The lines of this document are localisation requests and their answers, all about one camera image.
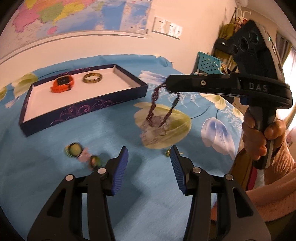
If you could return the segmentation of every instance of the yellow leaf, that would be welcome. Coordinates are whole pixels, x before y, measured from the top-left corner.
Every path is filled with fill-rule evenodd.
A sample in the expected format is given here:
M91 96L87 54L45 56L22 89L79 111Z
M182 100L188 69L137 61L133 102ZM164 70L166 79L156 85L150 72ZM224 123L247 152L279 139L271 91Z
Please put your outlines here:
M3 87L2 89L0 89L0 101L4 99L6 93L7 93L6 87Z
M223 110L226 108L226 101L220 95L203 94L203 93L200 93L200 95L206 98L208 101L213 102L217 109Z
M235 107L232 109L232 113L237 117L244 121L244 115Z
M141 102L135 104L134 106L141 108L141 110L134 115L136 125L141 127L147 117L151 103ZM157 104L153 113L155 115L165 116L169 109L170 107L168 106ZM157 136L156 141L153 143L147 143L144 139L142 139L142 143L145 147L150 149L163 149L171 147L187 136L191 129L191 119L189 116L179 110L173 109L169 120L170 125L166 128L165 135Z
M30 86L34 82L36 82L35 79L26 79L26 80L22 80L21 82L19 82L17 84L17 86L15 87L15 89L13 90L13 94L14 94L15 98L26 93L29 90Z
M36 75L34 75L33 73L29 73L29 74L25 74L24 76L22 76L21 78L13 81L11 83L11 86L13 88L15 88L21 81L23 80L32 80L32 83L38 81L38 77Z

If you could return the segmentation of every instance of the hand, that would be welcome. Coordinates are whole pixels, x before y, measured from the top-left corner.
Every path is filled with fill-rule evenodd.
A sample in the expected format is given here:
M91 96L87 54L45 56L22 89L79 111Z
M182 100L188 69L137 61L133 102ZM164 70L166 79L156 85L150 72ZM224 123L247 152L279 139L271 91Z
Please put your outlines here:
M286 125L282 120L276 120L266 128L264 134L256 129L255 120L247 109L242 124L244 148L253 160L259 160L267 154L266 140L274 140L274 149L277 150L285 140Z

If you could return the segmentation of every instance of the map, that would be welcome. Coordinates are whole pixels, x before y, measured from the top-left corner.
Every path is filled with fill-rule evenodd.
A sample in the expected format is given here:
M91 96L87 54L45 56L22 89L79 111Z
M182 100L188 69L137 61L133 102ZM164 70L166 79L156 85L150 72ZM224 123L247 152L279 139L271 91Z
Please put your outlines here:
M145 34L152 0L25 0L0 36L0 59L34 41L83 31Z

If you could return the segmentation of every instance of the blue bedsheet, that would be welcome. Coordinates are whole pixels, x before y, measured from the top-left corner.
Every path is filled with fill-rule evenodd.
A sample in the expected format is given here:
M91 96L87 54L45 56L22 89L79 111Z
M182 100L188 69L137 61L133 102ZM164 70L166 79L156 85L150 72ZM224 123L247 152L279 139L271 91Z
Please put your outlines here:
M191 197L183 196L178 189L170 159L164 155L170 147L164 147L166 143L176 144L183 156L210 174L223 176L230 170L242 121L237 110L219 96L182 93L175 109L185 126L173 135L177 143L164 141L160 149L143 145L135 122L149 108L153 88L168 75L180 74L162 57L96 56L49 66L34 74L43 79L73 69L114 63L149 84L146 97L74 118L29 137L18 126L24 95L13 105L5 106L14 99L13 88L8 86L0 102L0 205L23 238L67 174L90 174L87 165L64 154L65 146L72 142L89 147L90 153L99 155L104 163L116 157L122 146L129 150L123 186L115 197L108 198L119 241L182 240ZM158 105L159 109L166 110L174 99L163 90L157 101L163 105Z

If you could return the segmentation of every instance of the wall switch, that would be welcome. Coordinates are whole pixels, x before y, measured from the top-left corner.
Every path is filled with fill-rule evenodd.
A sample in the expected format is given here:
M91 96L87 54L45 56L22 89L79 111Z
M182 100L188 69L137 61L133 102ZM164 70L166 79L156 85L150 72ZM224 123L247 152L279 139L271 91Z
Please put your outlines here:
M153 31L164 34L165 26L166 26L166 20L159 17L155 17Z
M155 17L152 31L180 39L182 27L160 17Z

